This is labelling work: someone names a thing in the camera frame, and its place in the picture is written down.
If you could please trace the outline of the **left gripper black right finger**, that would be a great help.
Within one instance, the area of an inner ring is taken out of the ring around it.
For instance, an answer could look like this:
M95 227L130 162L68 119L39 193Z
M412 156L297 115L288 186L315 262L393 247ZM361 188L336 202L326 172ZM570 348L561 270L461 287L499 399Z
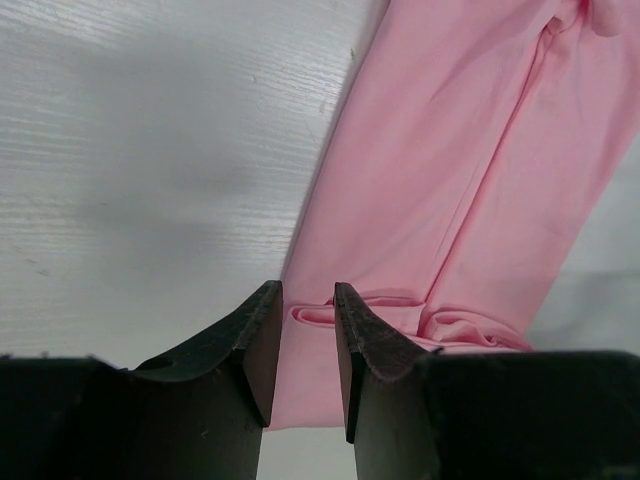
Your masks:
M347 283L334 312L361 479L635 479L639 359L425 350Z

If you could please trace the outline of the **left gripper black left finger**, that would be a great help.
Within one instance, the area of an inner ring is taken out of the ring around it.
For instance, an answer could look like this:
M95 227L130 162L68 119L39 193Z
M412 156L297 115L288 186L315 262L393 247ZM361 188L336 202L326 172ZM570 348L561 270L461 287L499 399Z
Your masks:
M253 479L270 424L283 295L133 370L94 357L1 360L5 479Z

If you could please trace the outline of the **pink t-shirt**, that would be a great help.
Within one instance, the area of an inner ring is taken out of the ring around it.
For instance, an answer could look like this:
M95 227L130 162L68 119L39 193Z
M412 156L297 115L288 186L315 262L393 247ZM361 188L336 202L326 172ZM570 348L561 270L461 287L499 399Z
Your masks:
M526 350L638 129L637 2L391 2L284 271L272 428L343 422L338 282L423 348Z

